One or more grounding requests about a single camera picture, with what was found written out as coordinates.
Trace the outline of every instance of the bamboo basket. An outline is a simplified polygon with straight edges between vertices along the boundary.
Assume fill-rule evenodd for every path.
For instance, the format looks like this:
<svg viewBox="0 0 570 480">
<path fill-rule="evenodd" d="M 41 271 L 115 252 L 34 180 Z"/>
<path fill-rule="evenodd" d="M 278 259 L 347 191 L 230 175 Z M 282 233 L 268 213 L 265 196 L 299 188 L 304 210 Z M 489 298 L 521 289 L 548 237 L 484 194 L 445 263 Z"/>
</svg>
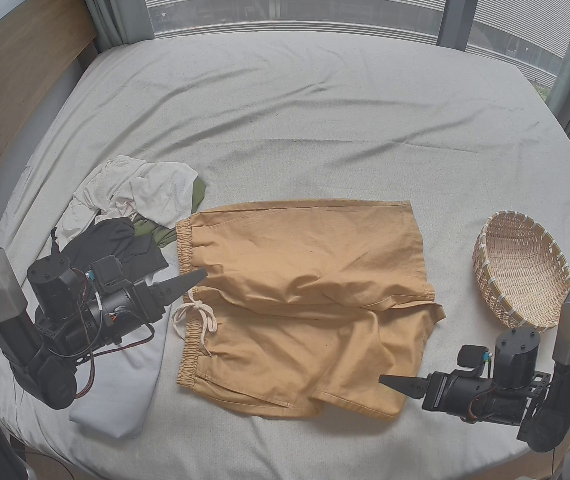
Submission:
<svg viewBox="0 0 570 480">
<path fill-rule="evenodd" d="M 473 249 L 482 297 L 508 327 L 545 331 L 558 324 L 570 288 L 567 260 L 538 222 L 515 211 L 487 219 Z"/>
</svg>

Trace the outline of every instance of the tan shorts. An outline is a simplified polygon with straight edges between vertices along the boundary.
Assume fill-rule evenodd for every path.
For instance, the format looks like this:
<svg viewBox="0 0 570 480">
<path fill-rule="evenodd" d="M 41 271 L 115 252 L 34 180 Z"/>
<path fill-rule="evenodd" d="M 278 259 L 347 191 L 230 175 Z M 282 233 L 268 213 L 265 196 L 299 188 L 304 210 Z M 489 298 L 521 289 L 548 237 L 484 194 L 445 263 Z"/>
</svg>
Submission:
<svg viewBox="0 0 570 480">
<path fill-rule="evenodd" d="M 218 322 L 209 356 L 201 316 L 188 312 L 178 384 L 260 416 L 316 416 L 324 402 L 399 413 L 405 396 L 378 376 L 416 375 L 445 317 L 409 202 L 236 204 L 176 231 L 181 273 L 207 269 L 194 297 Z"/>
</svg>

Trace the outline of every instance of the white drawstring bow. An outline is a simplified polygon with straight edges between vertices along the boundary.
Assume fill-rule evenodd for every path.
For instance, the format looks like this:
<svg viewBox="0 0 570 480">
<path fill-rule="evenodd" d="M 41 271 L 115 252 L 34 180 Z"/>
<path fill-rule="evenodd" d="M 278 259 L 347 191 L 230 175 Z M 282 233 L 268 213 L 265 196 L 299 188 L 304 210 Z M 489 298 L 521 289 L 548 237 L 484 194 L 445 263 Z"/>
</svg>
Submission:
<svg viewBox="0 0 570 480">
<path fill-rule="evenodd" d="M 203 319 L 203 326 L 201 330 L 201 348 L 207 353 L 207 355 L 211 356 L 211 352 L 207 347 L 205 347 L 205 332 L 216 332 L 218 329 L 216 317 L 214 316 L 214 310 L 211 308 L 211 306 L 208 306 L 203 301 L 195 300 L 194 292 L 191 288 L 187 292 L 187 296 L 190 298 L 191 302 L 184 302 L 176 308 L 176 311 L 174 311 L 174 314 L 172 315 L 172 326 L 174 327 L 177 335 L 185 340 L 185 337 L 178 330 L 178 321 L 183 317 L 183 315 L 185 315 L 188 310 L 198 310 L 201 314 L 201 318 Z"/>
</svg>

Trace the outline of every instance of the folded white garment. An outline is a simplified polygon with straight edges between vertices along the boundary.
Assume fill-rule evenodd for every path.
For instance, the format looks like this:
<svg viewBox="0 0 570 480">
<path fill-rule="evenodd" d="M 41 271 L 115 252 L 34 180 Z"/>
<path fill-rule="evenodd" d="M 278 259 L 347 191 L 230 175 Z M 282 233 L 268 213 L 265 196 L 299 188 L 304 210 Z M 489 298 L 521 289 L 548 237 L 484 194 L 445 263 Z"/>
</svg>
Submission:
<svg viewBox="0 0 570 480">
<path fill-rule="evenodd" d="M 160 282 L 179 273 L 176 242 L 161 249 L 168 267 L 147 276 L 147 284 Z M 154 339 L 113 354 L 96 358 L 96 379 L 89 393 L 74 400 L 69 411 L 69 420 L 106 436 L 121 439 L 134 438 L 140 434 L 145 422 L 147 408 L 152 400 L 156 380 L 161 369 L 165 335 L 169 314 L 183 301 L 181 297 L 171 308 L 165 308 L 163 318 L 154 323 Z M 141 326 L 123 339 L 123 344 L 133 343 L 149 335 Z M 115 345 L 103 350 L 117 348 Z M 89 377 L 89 363 L 81 365 L 76 372 L 80 390 Z"/>
<path fill-rule="evenodd" d="M 146 162 L 118 155 L 89 173 L 72 196 L 58 229 L 63 249 L 96 222 L 140 213 L 161 226 L 174 227 L 192 212 L 192 186 L 198 176 L 187 164 Z"/>
</svg>

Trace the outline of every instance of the mattress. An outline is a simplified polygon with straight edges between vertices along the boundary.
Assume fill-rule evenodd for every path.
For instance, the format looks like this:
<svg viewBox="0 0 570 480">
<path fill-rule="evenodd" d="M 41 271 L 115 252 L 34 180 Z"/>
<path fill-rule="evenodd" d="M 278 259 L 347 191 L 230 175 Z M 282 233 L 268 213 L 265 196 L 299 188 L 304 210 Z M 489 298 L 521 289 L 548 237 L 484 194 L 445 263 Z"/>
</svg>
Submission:
<svg viewBox="0 0 570 480">
<path fill-rule="evenodd" d="M 512 65 L 432 45 L 338 33 L 183 36 L 101 54 L 19 180 L 0 245 L 20 281 L 95 165 L 118 154 L 180 161 L 201 208 L 256 200 L 411 200 L 427 278 L 447 318 L 420 374 L 504 327 L 475 284 L 472 251 L 496 210 L 524 212 L 570 265 L 570 143 Z M 24 283 L 33 313 L 34 297 Z M 538 369 L 551 371 L 555 331 Z M 0 421 L 26 444 L 111 479 L 454 479 L 527 450 L 517 428 L 467 425 L 409 400 L 395 422 L 327 406 L 315 419 L 226 411 L 176 384 L 169 329 L 142 434 L 113 441 L 25 395 L 0 352 Z"/>
</svg>

